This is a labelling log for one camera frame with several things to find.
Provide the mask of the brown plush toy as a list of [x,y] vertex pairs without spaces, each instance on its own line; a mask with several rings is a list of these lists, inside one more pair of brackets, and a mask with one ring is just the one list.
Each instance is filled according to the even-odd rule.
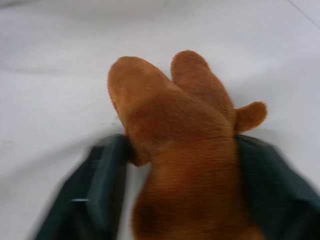
[[131,162],[151,163],[132,210],[133,239],[266,240],[249,212],[236,142],[266,119],[266,104],[235,108],[194,51],[177,53],[170,72],[123,56],[108,73]]

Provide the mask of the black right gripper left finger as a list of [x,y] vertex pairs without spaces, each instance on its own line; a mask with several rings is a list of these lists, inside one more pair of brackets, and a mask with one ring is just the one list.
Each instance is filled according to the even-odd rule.
[[123,134],[92,146],[61,186],[33,240],[117,240],[132,152]]

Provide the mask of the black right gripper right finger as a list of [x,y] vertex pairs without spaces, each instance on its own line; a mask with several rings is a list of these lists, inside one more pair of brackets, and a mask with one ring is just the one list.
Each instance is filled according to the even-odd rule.
[[271,144],[236,141],[250,211],[267,240],[320,240],[320,196]]

